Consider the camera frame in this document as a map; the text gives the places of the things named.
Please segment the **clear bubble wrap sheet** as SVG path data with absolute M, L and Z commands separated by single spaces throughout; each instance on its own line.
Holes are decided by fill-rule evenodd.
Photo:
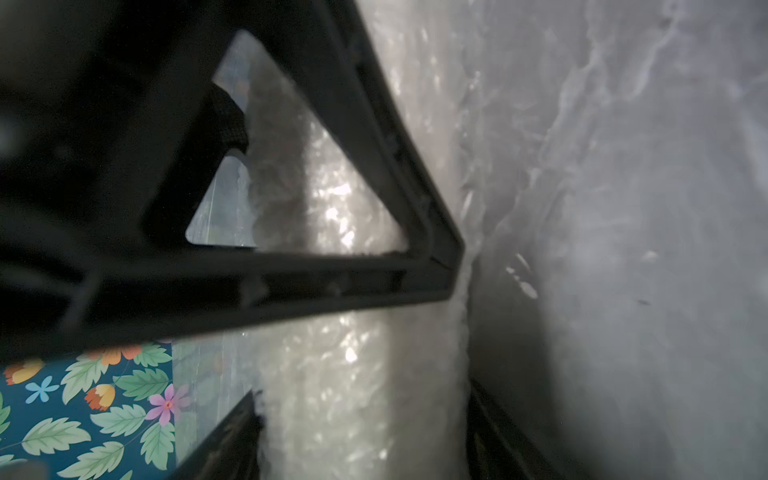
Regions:
M 220 332 L 173 345 L 192 404 L 179 460 L 248 392 L 266 428 L 266 479 L 464 479 L 471 264 L 481 240 L 471 1 L 359 5 L 401 118 L 465 241 L 451 299 Z M 312 254 L 403 249 L 405 237 L 262 46 L 239 37 L 216 77 L 245 111 L 188 227 L 196 243 Z

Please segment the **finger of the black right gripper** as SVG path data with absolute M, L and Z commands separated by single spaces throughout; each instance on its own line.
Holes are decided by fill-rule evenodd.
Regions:
M 239 32 L 408 237 L 403 253 L 156 246 L 142 220 Z M 464 243 L 352 1 L 1 5 L 1 359 L 442 301 Z
M 212 83 L 203 105 L 176 153 L 157 195 L 142 220 L 143 231 L 156 246 L 183 246 L 186 229 L 225 158 L 249 145 L 243 111 Z

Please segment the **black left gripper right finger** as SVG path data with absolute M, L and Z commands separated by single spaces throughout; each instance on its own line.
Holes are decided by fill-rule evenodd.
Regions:
M 472 480 L 565 479 L 476 380 L 467 405 L 466 455 Z

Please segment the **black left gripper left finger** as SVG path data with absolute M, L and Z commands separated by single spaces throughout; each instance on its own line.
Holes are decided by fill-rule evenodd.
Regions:
M 168 479 L 259 479 L 264 419 L 257 412 L 257 398 L 249 391 Z

